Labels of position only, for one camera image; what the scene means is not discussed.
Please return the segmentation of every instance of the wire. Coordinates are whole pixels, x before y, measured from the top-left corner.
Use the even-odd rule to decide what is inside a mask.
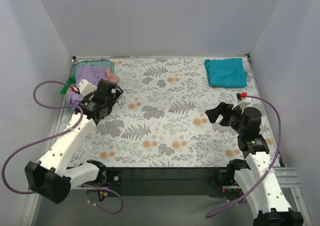
[[[40,105],[40,106],[42,106],[42,107],[44,107],[44,108],[47,108],[47,109],[58,109],[58,110],[59,110],[59,109],[67,109],[67,108],[77,108],[77,109],[79,109],[79,111],[80,111],[80,118],[79,118],[79,120],[78,120],[70,129],[67,129],[67,130],[65,130],[65,131],[63,131],[63,132],[57,133],[57,134],[52,135],[52,136],[50,136],[50,137],[46,137],[46,138],[40,139],[40,140],[38,140],[38,141],[29,143],[29,144],[27,144],[27,145],[25,145],[25,146],[22,146],[21,148],[17,149],[17,150],[14,151],[12,154],[10,154],[10,156],[4,161],[3,167],[2,167],[2,169],[1,169],[1,177],[2,177],[3,183],[4,183],[4,185],[5,185],[9,190],[11,190],[12,192],[14,192],[14,193],[16,193],[16,194],[30,195],[30,194],[34,194],[34,192],[32,192],[32,191],[26,191],[26,192],[24,192],[24,191],[19,191],[19,190],[16,190],[16,189],[14,189],[13,187],[11,187],[11,186],[9,185],[9,183],[8,183],[8,181],[7,181],[7,179],[6,179],[6,167],[7,167],[8,163],[9,163],[9,161],[13,158],[13,156],[15,156],[15,155],[16,155],[17,153],[19,153],[20,151],[25,150],[25,149],[33,146],[33,145],[37,145],[37,144],[43,143],[43,142],[45,142],[45,141],[48,141],[48,140],[51,140],[51,139],[54,139],[54,138],[57,138],[57,137],[59,137],[59,136],[62,136],[62,135],[65,135],[65,134],[69,133],[71,130],[75,129],[75,128],[80,124],[80,122],[81,122],[81,120],[83,119],[83,116],[84,116],[84,112],[83,112],[82,108],[81,108],[80,106],[78,106],[78,105],[73,105],[73,106],[49,106],[49,105],[45,105],[45,104],[39,102],[39,100],[38,100],[37,97],[36,97],[36,92],[37,92],[37,90],[38,90],[42,85],[48,84],[48,83],[60,84],[60,85],[68,86],[69,88],[72,88],[72,89],[74,88],[73,86],[70,86],[70,85],[68,85],[68,84],[66,84],[66,83],[64,83],[64,82],[60,82],[60,81],[55,81],[55,80],[44,81],[44,82],[39,83],[39,84],[34,88],[34,90],[33,90],[33,99],[34,99],[34,101],[35,101],[38,105]]]
[[[276,150],[275,150],[275,155],[274,155],[274,158],[272,160],[272,162],[270,163],[269,165],[269,170],[272,169],[272,167],[274,166],[277,158],[278,158],[278,154],[279,154],[279,151],[280,151],[280,142],[281,142],[281,134],[282,134],[282,125],[281,125],[281,119],[280,119],[280,115],[279,115],[279,112],[278,110],[276,109],[276,107],[271,103],[269,102],[268,100],[266,99],[263,99],[261,97],[257,97],[257,96],[250,96],[250,95],[247,95],[246,96],[247,98],[252,98],[252,99],[257,99],[257,100],[261,100],[263,102],[266,102],[268,105],[271,106],[271,108],[274,110],[276,116],[277,116],[277,119],[278,119],[278,126],[279,126],[279,134],[278,134],[278,140],[277,140],[277,147],[276,147]],[[251,192],[253,190],[255,190],[259,184],[261,184],[261,182],[267,177],[269,171],[266,171],[262,177],[252,186],[252,188],[250,188],[245,194],[243,194],[241,197],[233,200],[233,201],[230,201],[230,202],[227,202],[227,203],[224,203],[216,208],[214,208],[213,210],[207,212],[205,214],[205,218],[206,219],[209,219],[209,218],[212,218],[214,216],[217,216],[225,211],[227,211],[228,209],[232,208],[233,206],[235,206],[236,204],[238,204],[239,202],[241,202],[242,200],[244,200],[245,197],[247,197],[249,194],[251,194]]]
[[[90,200],[88,200],[88,203],[91,203],[92,205],[94,206],[97,206],[98,208],[102,209],[103,211],[107,212],[108,214],[111,214],[111,215],[117,215],[119,214],[123,209],[124,209],[124,206],[125,206],[125,203],[124,203],[124,200],[123,198],[120,196],[120,194],[118,194],[116,191],[113,191],[111,189],[106,189],[106,188],[102,188],[102,187],[97,187],[97,186],[93,186],[93,185],[89,185],[89,184],[82,184],[81,186],[83,187],[88,187],[88,188],[94,188],[94,189],[97,189],[97,190],[100,190],[100,191],[107,191],[109,193],[112,193],[114,194],[115,196],[117,196],[120,201],[121,201],[121,207],[118,211],[110,211],[109,209],[103,207],[102,205],[98,204],[98,203],[95,203],[95,202],[92,202]]]

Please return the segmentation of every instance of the white wall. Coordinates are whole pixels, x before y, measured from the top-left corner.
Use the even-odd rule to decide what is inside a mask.
[[[249,53],[278,0],[41,0],[72,56]]]
[[[312,221],[320,222],[320,0],[279,0],[251,53],[263,97],[283,121],[281,155],[294,166]],[[268,110],[273,131],[276,118]]]
[[[0,0],[0,167],[15,149],[47,137],[57,111],[33,101],[33,88],[49,79],[65,81],[71,57],[40,0]],[[48,85],[38,97],[60,105],[59,86]],[[45,144],[27,149],[12,159],[6,175],[18,190],[28,189],[24,168],[36,161]],[[26,196],[9,191],[0,180],[0,225],[18,226]]]

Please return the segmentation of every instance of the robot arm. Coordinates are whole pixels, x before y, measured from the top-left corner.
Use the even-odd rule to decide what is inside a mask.
[[[30,161],[24,169],[29,189],[56,204],[83,183],[94,181],[95,185],[100,185],[106,181],[106,167],[100,162],[89,160],[74,168],[67,167],[83,139],[111,113],[123,93],[116,83],[101,80],[96,87],[85,79],[79,83],[77,91],[84,96],[79,103],[83,118],[78,127],[58,138],[36,163]],[[80,116],[76,109],[66,130],[71,129]]]
[[[241,187],[243,193],[249,191],[268,171],[266,178],[250,193],[246,199],[250,205],[254,226],[301,225],[304,220],[300,212],[293,212],[285,198],[274,170],[269,169],[269,147],[260,134],[261,112],[253,107],[246,107],[251,100],[237,95],[236,105],[221,102],[218,107],[207,110],[210,123],[215,123],[218,116],[223,118],[221,126],[233,128],[239,136],[238,147],[245,160],[231,160],[227,165],[230,178]]]

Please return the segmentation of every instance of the floral tablecloth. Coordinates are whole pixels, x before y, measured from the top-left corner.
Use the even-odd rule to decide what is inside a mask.
[[[208,86],[205,58],[112,59],[124,90],[112,113],[100,121],[73,155],[70,166],[89,159],[107,167],[225,167],[242,158],[237,134],[230,127],[210,124],[204,114],[220,102],[236,103],[242,91],[257,96],[247,58],[248,86],[243,89]],[[261,133],[271,155],[274,141],[261,102]],[[59,131],[71,114],[64,111]]]

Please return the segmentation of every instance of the teal cloth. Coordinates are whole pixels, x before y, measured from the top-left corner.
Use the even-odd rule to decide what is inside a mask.
[[[244,88],[247,86],[247,75],[241,58],[220,60],[206,59],[204,67],[209,86],[222,88]]]

